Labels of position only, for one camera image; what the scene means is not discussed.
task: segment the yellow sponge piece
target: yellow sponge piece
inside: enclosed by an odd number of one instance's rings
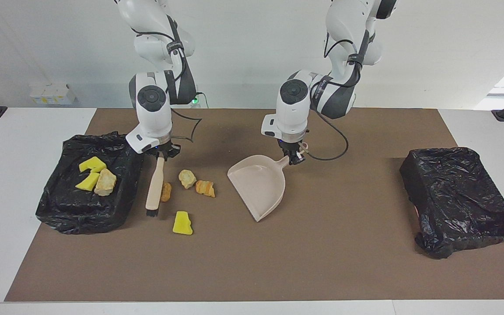
[[[174,227],[172,228],[174,233],[179,235],[192,235],[194,231],[192,230],[192,222],[188,217],[186,211],[178,211],[176,213],[176,219],[174,219]]]
[[[90,159],[79,164],[79,171],[80,172],[84,172],[84,171],[90,169],[91,173],[98,173],[105,168],[106,168],[106,164],[96,156],[93,156]]]
[[[98,182],[99,177],[99,173],[90,173],[84,181],[78,183],[75,187],[84,191],[92,191],[95,188],[96,182]]]

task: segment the table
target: table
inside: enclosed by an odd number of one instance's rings
[[[443,314],[448,310],[452,313],[466,310],[466,313],[494,314],[504,310],[504,301],[1,304],[40,224],[33,211],[40,189],[60,157],[59,147],[45,150],[40,156],[31,156],[28,152],[46,142],[60,142],[73,134],[84,133],[94,112],[94,109],[10,109],[0,119],[0,191],[10,192],[6,199],[0,198],[0,313],[307,314],[316,310],[340,314]],[[458,145],[480,153],[504,195],[504,124],[498,123],[489,112],[441,110],[440,114]],[[26,172],[32,174],[28,180],[24,179]]]

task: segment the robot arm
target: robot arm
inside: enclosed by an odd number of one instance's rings
[[[293,74],[280,88],[276,114],[267,115],[262,134],[275,137],[289,156],[290,164],[305,160],[300,154],[310,109],[330,118],[345,116],[355,101],[355,86],[364,64],[380,60],[375,22],[388,18],[396,0],[333,0],[326,16],[327,51],[332,72],[322,75],[308,70]]]
[[[129,93],[140,124],[126,136],[142,153],[172,158],[180,147],[172,145],[171,104],[188,104],[196,97],[196,84],[188,66],[194,52],[192,37],[169,15],[168,0],[115,0],[120,15],[137,36],[136,52],[159,72],[138,73]]]

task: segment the yellow object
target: yellow object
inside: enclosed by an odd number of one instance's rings
[[[179,235],[192,235],[194,231],[192,230],[192,222],[188,217],[186,211],[178,211],[176,213],[176,219],[174,219],[174,227],[172,228],[174,233]]]
[[[196,193],[215,198],[214,183],[206,181],[198,181],[196,183]]]
[[[196,183],[197,179],[194,173],[191,170],[184,169],[178,174],[178,179],[180,179],[180,183],[184,188],[188,189]]]
[[[84,181],[78,183],[75,187],[84,191],[92,191],[95,188],[96,182],[98,182],[99,177],[99,173],[90,173]]]
[[[99,196],[109,196],[114,191],[114,185],[116,185],[116,175],[108,169],[103,169],[100,171],[94,193]]]
[[[170,200],[171,192],[172,192],[172,185],[170,183],[163,183],[161,191],[161,202],[167,202],[168,200]]]
[[[80,172],[84,172],[84,171],[90,169],[91,173],[99,173],[100,171],[102,171],[105,168],[106,168],[106,164],[96,156],[93,156],[90,159],[79,164],[79,171]]]

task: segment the black plastic bag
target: black plastic bag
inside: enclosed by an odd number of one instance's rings
[[[75,188],[89,174],[89,170],[80,173],[79,164],[93,156],[117,177],[109,196]],[[118,132],[64,141],[62,157],[44,188],[36,217],[67,235],[105,233],[122,226],[136,197],[143,161]]]
[[[504,242],[504,198],[473,150],[413,150],[400,168],[431,257]]]

